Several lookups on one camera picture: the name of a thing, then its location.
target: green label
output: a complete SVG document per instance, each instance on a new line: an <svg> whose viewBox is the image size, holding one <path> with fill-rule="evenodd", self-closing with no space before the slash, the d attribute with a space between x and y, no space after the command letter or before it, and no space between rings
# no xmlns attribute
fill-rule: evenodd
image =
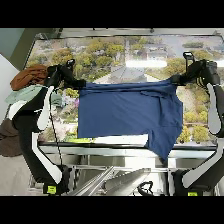
<svg viewBox="0 0 224 224"><path fill-rule="evenodd" d="M48 186L47 193L55 194L56 193L56 187L55 186Z"/></svg>
<svg viewBox="0 0 224 224"><path fill-rule="evenodd" d="M188 196L198 196L197 192L188 192Z"/></svg>

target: navy blue t-shirt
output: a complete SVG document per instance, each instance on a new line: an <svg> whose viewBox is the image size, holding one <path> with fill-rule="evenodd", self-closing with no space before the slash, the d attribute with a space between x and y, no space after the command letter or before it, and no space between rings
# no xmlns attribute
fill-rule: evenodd
<svg viewBox="0 0 224 224"><path fill-rule="evenodd" d="M182 131L183 103L170 79L94 84L80 90L78 138L148 134L147 147L167 159Z"/></svg>

